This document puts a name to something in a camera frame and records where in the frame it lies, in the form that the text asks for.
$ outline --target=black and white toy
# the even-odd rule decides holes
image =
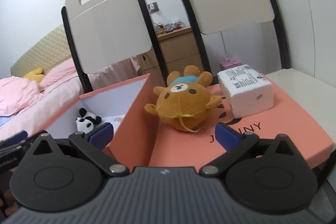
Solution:
[[[82,118],[91,121],[94,125],[97,125],[97,124],[101,123],[101,117],[96,116],[91,112],[88,112],[84,107],[79,109],[79,115]]]
[[[77,131],[84,132],[85,134],[90,133],[94,128],[94,125],[90,120],[80,117],[76,118],[76,124],[77,124]]]

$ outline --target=black circular disc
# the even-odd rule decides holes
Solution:
[[[61,212],[91,200],[103,177],[93,164],[66,156],[38,155],[10,180],[16,201],[39,212]]]
[[[255,211],[286,214],[306,208],[317,182],[308,166],[292,157],[248,159],[233,165],[226,174],[231,195]]]

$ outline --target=pink tissue box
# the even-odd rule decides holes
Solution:
[[[238,56],[225,58],[219,63],[221,70],[226,70],[234,67],[241,66],[242,62]]]

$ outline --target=gray ribbed panel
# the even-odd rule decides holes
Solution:
[[[75,210],[45,214],[21,208],[5,224],[317,224],[308,211],[271,216],[236,203],[217,179],[194,168],[136,168],[110,179],[94,200]]]

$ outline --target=blue gripper pad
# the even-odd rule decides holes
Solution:
[[[220,122],[215,127],[215,138],[226,151],[229,151],[239,144],[244,137],[228,125]]]
[[[22,131],[16,133],[15,135],[13,135],[12,137],[4,140],[4,146],[7,147],[7,146],[17,144],[17,143],[23,141],[24,139],[26,139],[27,137],[28,137],[27,132],[22,130]]]
[[[109,122],[106,122],[88,133],[88,135],[88,142],[98,149],[103,150],[105,146],[107,146],[113,139],[113,125]]]

